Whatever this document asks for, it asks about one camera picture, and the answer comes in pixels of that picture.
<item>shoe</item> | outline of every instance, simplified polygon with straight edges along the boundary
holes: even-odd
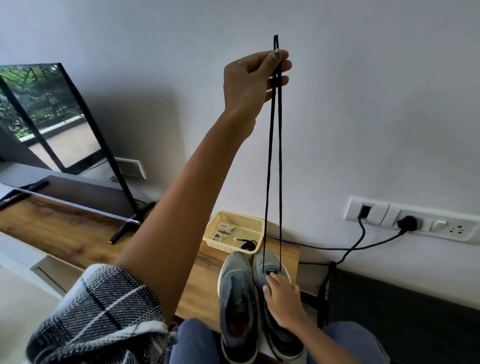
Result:
[[[243,253],[231,253],[218,277],[222,352],[230,364],[251,364],[258,353],[258,314],[252,268]]]
[[[282,269],[279,269],[280,259],[278,259],[277,255],[272,249],[265,249],[265,265],[263,265],[263,262],[263,250],[260,249],[253,258],[252,269],[253,277],[255,279],[255,284],[258,288],[260,297],[259,306],[264,321],[265,336],[267,338],[268,344],[270,345],[270,348],[272,349],[273,354],[277,359],[282,361],[295,360],[302,355],[303,344],[290,331],[282,328],[278,323],[276,323],[275,319],[268,310],[263,293],[263,286],[268,286],[266,276],[269,275],[271,272],[274,272],[275,274],[281,274],[282,276],[287,277],[290,282],[291,279],[283,264]]]

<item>jeans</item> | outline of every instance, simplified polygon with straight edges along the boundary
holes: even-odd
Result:
[[[376,337],[355,322],[336,322],[325,327],[324,333],[360,363],[390,363],[390,359]],[[167,351],[164,363],[220,364],[223,361],[223,355],[217,341],[213,332],[202,321],[196,318],[186,320],[179,327],[178,343]],[[309,355],[307,364],[316,364],[316,361]]]

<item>black and white checkered shirt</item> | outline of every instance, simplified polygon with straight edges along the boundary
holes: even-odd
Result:
[[[173,343],[153,293],[114,266],[89,267],[28,343],[33,364],[160,363]]]

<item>basket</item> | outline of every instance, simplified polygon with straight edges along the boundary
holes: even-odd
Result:
[[[227,236],[222,237],[222,241],[219,242],[213,240],[211,234],[217,230],[221,223],[234,226],[235,228],[231,233],[227,234]],[[242,252],[251,257],[260,249],[264,238],[264,230],[265,220],[261,218],[221,210],[208,222],[207,228],[205,229],[204,240],[208,246],[223,252]],[[245,242],[237,241],[237,239],[255,240],[257,246],[253,251],[240,249]]]

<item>wooden table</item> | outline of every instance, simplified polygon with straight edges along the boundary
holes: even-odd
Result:
[[[108,240],[122,221],[79,208],[31,196],[0,211],[0,231],[77,268],[94,263],[113,264],[132,234],[117,244]],[[267,239],[267,247],[278,254],[278,241]],[[297,276],[300,249],[282,244],[282,263],[292,280]],[[220,331],[220,307],[216,292],[218,275],[227,253],[202,242],[183,291],[176,315],[196,317],[212,330]]]

